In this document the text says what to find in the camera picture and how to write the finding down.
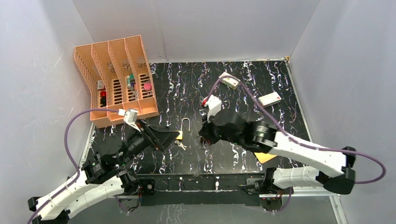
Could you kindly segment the silver key bunch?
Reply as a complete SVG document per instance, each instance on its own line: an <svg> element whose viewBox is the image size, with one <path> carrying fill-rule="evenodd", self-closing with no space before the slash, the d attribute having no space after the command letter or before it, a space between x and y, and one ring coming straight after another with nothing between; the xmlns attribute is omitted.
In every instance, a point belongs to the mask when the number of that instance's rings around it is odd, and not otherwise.
<svg viewBox="0 0 396 224"><path fill-rule="evenodd" d="M186 146L181 141L175 140L174 143L175 143L175 145L179 146L183 150L186 150Z"/></svg>

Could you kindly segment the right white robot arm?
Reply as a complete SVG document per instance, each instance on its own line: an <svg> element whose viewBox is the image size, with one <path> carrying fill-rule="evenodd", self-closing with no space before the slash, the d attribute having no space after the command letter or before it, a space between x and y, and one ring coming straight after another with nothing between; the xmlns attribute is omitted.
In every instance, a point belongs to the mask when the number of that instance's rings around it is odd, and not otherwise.
<svg viewBox="0 0 396 224"><path fill-rule="evenodd" d="M264 121L247 121L236 112L223 110L215 116L204 115L198 134L209 145L223 140L253 153L277 155L304 164L298 168L266 169L262 181L247 186L257 193L276 193L293 187L323 187L332 193L348 195L355 185L353 155L320 151L318 146L302 139L294 142Z"/></svg>

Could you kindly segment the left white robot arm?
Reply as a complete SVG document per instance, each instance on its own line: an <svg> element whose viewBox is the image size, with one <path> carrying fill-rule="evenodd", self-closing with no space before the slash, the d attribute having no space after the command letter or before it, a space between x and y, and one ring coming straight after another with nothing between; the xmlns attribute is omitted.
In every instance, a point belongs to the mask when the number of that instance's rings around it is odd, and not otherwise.
<svg viewBox="0 0 396 224"><path fill-rule="evenodd" d="M66 224L73 215L107 198L133 195L141 188L131 162L145 149L165 150L178 136L177 131L155 128L137 121L123 139L106 138L95 154L70 179L42 197L32 197L29 224Z"/></svg>

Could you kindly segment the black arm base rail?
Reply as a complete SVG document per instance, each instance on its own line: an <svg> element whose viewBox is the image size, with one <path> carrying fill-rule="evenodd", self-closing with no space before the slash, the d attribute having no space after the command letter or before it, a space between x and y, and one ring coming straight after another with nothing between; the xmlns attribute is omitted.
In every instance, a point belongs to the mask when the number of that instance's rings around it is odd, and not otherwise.
<svg viewBox="0 0 396 224"><path fill-rule="evenodd" d="M264 174L195 174L195 175L138 175L129 186L123 187L119 178L89 190L66 207L69 217L99 203L119 197L125 211L135 206L138 194L142 206L164 204L245 204L263 206L271 210L286 203L293 196L335 196L323 187L303 183L293 189L276 190L263 186Z"/></svg>

